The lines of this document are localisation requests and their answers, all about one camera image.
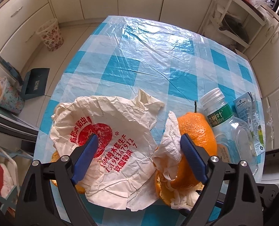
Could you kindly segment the white tissue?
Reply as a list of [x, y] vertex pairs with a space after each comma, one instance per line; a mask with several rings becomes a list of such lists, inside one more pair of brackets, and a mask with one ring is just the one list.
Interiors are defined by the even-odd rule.
[[170, 111], [162, 140], [152, 156], [156, 169], [169, 181], [175, 180], [177, 176], [182, 156], [180, 140], [181, 134], [177, 117], [174, 112]]

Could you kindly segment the orange peel pile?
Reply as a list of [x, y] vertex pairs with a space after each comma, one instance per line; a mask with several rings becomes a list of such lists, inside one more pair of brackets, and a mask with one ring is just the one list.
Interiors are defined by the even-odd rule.
[[190, 210], [207, 177], [207, 160], [217, 154], [211, 127], [200, 113], [169, 112], [160, 143], [152, 128], [163, 102], [150, 96], [83, 96], [60, 103], [52, 115], [50, 138], [60, 156], [87, 144], [75, 166], [74, 182], [98, 206], [143, 210], [161, 199]]

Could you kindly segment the black frying pan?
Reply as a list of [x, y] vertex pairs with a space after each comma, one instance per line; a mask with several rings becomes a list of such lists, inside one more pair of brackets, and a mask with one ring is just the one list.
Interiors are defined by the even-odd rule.
[[230, 14], [224, 16], [219, 30], [235, 42], [249, 43], [249, 36], [243, 25]]

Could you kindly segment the floral waste basket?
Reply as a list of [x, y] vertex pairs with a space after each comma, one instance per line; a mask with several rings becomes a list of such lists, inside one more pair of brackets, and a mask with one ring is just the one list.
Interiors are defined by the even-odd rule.
[[59, 49], [64, 43], [64, 38], [61, 35], [61, 30], [56, 18], [51, 19], [40, 26], [37, 29], [36, 34], [50, 52]]

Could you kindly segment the white base cabinets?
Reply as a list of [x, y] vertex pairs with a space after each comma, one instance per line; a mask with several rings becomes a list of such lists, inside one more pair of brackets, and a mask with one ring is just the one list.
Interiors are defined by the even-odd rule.
[[0, 0], [0, 55], [22, 70], [37, 48], [36, 30], [50, 19], [61, 24], [98, 22], [109, 15], [166, 22], [197, 32], [211, 0]]

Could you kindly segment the dark blue dustpan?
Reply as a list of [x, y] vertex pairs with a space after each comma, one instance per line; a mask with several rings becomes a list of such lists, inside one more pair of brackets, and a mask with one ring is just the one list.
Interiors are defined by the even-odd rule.
[[24, 100], [45, 95], [49, 68], [33, 68], [26, 73], [21, 88], [21, 97]]

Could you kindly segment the white drawer cabinet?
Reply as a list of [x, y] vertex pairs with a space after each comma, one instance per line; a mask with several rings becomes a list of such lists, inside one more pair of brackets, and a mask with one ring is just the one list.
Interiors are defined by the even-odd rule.
[[245, 51], [258, 86], [263, 106], [266, 151], [279, 149], [279, 21], [268, 18], [251, 46]]

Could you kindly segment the small blue drink carton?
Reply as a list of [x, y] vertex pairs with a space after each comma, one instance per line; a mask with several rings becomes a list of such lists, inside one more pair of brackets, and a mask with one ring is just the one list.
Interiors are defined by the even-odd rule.
[[238, 117], [247, 122], [249, 126], [256, 155], [261, 155], [265, 152], [265, 142], [255, 94], [248, 91], [235, 99], [233, 103]]

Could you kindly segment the clear plastic bottle green label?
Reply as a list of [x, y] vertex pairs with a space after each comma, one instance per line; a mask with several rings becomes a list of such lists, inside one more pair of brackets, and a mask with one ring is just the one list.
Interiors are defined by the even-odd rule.
[[253, 175], [258, 171], [257, 154], [248, 124], [236, 117], [220, 88], [200, 98], [218, 146], [218, 156], [224, 162], [237, 164], [245, 160]]

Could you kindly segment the floral bag with trash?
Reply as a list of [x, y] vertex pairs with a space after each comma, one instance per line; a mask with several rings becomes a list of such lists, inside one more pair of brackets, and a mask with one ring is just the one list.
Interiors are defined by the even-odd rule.
[[24, 105], [20, 92], [6, 77], [0, 78], [0, 107], [13, 114], [20, 114]]

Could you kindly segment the blue checkered plastic tablecloth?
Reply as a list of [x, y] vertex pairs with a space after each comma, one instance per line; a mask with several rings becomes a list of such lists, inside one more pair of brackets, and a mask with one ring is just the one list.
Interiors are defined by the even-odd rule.
[[[81, 96], [133, 99], [139, 90], [162, 101], [151, 133], [160, 143], [170, 111], [176, 117], [197, 111], [206, 119], [200, 98], [220, 88], [234, 115], [233, 101], [255, 94], [261, 127], [264, 112], [256, 77], [247, 60], [194, 32], [157, 21], [109, 16], [76, 52], [47, 104], [39, 128], [34, 158], [49, 162], [57, 152], [50, 138], [52, 115], [60, 103]], [[115, 210], [89, 202], [87, 211], [98, 225], [179, 225], [179, 209], [159, 199], [146, 209]]]

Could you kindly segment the white paper with red print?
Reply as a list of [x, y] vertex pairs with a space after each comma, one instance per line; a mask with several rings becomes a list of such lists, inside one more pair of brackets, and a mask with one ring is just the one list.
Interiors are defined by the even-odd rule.
[[92, 134], [98, 137], [98, 149], [78, 183], [89, 202], [138, 211], [157, 201], [152, 161], [157, 143], [151, 130], [163, 106], [143, 90], [133, 99], [81, 96], [56, 106], [50, 138], [60, 156], [70, 155]]

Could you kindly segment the white storage rack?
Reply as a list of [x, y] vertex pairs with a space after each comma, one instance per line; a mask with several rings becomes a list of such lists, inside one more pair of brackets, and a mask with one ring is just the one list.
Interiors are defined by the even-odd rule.
[[264, 13], [245, 0], [212, 0], [198, 33], [244, 53], [266, 22]]

